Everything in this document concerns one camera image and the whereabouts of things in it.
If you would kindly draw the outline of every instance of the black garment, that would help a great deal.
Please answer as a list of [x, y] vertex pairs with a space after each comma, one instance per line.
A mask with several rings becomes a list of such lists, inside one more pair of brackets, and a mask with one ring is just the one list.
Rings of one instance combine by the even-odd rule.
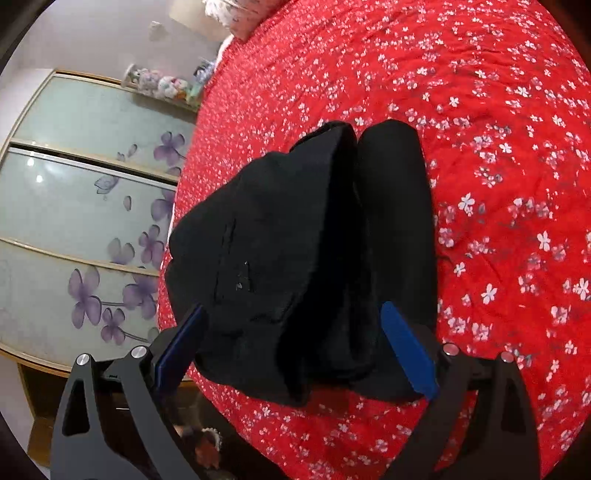
[[195, 206], [173, 230], [165, 279], [176, 318], [195, 303], [209, 314], [195, 363], [214, 382], [292, 405], [314, 383], [407, 399], [379, 307], [393, 300], [434, 326], [433, 238], [416, 132], [384, 122], [357, 145], [331, 122]]

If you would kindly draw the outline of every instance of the frosted glass panel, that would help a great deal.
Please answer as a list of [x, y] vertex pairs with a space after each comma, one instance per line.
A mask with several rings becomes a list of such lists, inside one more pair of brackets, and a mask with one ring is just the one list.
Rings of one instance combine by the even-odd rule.
[[54, 77], [15, 137], [171, 173], [184, 163], [195, 114], [125, 90]]
[[159, 269], [170, 186], [17, 152], [0, 168], [0, 236], [89, 261]]
[[124, 356], [156, 334], [157, 283], [0, 242], [0, 342], [67, 367]]

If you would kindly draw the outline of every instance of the floral pillow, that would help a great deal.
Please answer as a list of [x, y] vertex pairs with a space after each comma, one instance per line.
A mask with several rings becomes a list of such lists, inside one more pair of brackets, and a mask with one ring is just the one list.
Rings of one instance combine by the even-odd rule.
[[206, 15], [230, 29], [235, 37], [247, 40], [254, 29], [286, 0], [203, 0]]

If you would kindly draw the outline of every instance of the metal screw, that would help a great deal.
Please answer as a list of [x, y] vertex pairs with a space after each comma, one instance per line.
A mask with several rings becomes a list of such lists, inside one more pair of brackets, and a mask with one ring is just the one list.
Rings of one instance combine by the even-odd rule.
[[515, 360], [515, 357], [511, 352], [503, 352], [501, 353], [501, 360], [503, 360], [506, 364], [510, 364], [513, 360]]
[[443, 352], [449, 356], [456, 356], [460, 353], [460, 348], [455, 343], [446, 343], [443, 345]]
[[80, 366], [82, 365], [86, 365], [88, 363], [88, 360], [90, 360], [90, 355], [88, 353], [83, 353], [81, 355], [78, 355], [78, 358], [76, 359], [76, 363]]
[[144, 347], [143, 345], [140, 345], [140, 346], [135, 347], [131, 351], [131, 356], [134, 358], [142, 358], [146, 354], [147, 351], [148, 351], [148, 349], [146, 347]]

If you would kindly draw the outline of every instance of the red bed sheet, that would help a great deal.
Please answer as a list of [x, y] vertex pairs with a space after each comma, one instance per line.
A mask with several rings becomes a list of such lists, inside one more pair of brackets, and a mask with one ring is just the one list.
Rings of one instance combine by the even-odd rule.
[[[536, 1], [293, 0], [226, 50], [174, 221], [253, 158], [287, 151], [326, 121], [348, 121], [358, 134], [387, 118], [416, 127], [433, 193], [438, 337], [475, 355], [515, 354], [546, 474], [591, 405], [590, 81]], [[174, 324], [162, 280], [159, 323]], [[425, 408], [345, 391], [288, 408], [190, 375], [244, 438], [299, 479], [379, 478]]]

